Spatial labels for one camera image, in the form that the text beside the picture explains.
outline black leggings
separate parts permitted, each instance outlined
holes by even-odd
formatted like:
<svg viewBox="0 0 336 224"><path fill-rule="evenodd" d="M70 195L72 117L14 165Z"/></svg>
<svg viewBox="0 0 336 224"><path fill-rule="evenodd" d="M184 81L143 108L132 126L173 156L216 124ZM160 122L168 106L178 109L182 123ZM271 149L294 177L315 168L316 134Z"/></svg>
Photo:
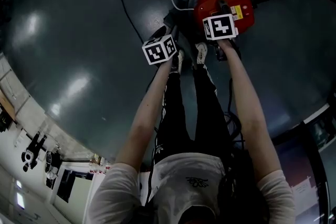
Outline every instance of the black leggings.
<svg viewBox="0 0 336 224"><path fill-rule="evenodd" d="M218 102L216 87L206 66L193 70L197 96L195 140L189 138L180 88L180 74L169 75L164 93L162 119L155 140L154 162L185 152L198 152L220 157L227 145L229 132Z"/></svg>

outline dark floor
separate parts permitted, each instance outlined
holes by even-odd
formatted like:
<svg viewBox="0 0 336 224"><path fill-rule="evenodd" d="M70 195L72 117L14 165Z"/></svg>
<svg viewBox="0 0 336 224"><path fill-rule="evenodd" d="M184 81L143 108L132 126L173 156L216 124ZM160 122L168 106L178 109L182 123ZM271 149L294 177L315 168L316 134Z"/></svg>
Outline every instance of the dark floor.
<svg viewBox="0 0 336 224"><path fill-rule="evenodd" d="M169 0L125 3L144 39L172 7ZM4 51L21 82L70 135L102 156L115 156L155 72L120 0L15 0L14 8ZM272 0L260 4L255 19L238 43L274 136L326 102L336 77L336 5ZM206 63L225 108L227 64L218 63L212 50ZM196 97L189 66L182 92L193 137Z"/></svg>

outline sneaker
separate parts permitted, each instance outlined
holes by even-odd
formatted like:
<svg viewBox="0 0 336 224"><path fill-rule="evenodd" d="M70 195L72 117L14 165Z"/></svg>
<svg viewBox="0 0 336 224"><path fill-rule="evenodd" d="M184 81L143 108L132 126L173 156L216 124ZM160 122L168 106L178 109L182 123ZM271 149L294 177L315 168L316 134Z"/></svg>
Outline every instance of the sneaker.
<svg viewBox="0 0 336 224"><path fill-rule="evenodd" d="M206 54L208 53L208 47L206 43L201 42L195 45L196 49L198 50L197 55L197 64L204 65Z"/></svg>
<svg viewBox="0 0 336 224"><path fill-rule="evenodd" d="M173 64L170 73L181 74L183 60L184 60L184 51L180 49L178 55L175 54L173 56Z"/></svg>

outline white cube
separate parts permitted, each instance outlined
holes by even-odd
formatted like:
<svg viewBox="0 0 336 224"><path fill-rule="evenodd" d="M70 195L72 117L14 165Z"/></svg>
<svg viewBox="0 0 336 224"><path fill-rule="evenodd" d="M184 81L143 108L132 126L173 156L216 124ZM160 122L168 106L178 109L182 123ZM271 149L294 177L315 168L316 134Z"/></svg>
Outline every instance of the white cube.
<svg viewBox="0 0 336 224"><path fill-rule="evenodd" d="M150 65L168 61L177 52L172 35L148 40L142 45L142 50Z"/></svg>
<svg viewBox="0 0 336 224"><path fill-rule="evenodd" d="M232 14L223 14L203 19L205 37L208 40L234 38L238 36Z"/></svg>

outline forearm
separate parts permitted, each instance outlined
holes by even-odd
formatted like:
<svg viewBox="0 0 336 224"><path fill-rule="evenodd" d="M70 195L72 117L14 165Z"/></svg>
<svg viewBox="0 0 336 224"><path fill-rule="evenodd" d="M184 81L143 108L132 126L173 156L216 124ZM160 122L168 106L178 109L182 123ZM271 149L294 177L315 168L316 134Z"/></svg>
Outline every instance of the forearm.
<svg viewBox="0 0 336 224"><path fill-rule="evenodd" d="M225 46L224 52L233 80L241 132L252 158L256 180L259 181L267 174L281 169L279 158L268 134L258 95L237 52L231 46Z"/></svg>
<svg viewBox="0 0 336 224"><path fill-rule="evenodd" d="M143 155L154 132L156 118L162 106L163 92L172 65L169 60L159 67L146 95L135 114L129 137L120 149L115 162L126 163L138 172Z"/></svg>

